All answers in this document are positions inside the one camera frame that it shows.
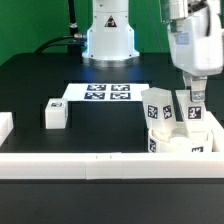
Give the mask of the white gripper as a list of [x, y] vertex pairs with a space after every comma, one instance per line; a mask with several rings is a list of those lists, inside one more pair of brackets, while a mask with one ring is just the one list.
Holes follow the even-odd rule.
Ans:
[[175, 4], [167, 27], [173, 64], [185, 71], [192, 102], [204, 102], [208, 75], [222, 72], [223, 42], [218, 13], [211, 4]]

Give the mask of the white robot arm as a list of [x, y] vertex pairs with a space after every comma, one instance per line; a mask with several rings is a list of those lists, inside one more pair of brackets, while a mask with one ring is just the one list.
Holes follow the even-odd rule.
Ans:
[[[129, 0], [92, 0], [93, 22], [87, 31], [83, 61], [100, 67], [135, 62], [134, 30], [128, 21]], [[224, 69], [220, 0], [159, 0], [167, 25], [172, 62], [183, 71], [191, 100], [205, 100], [207, 77]]]

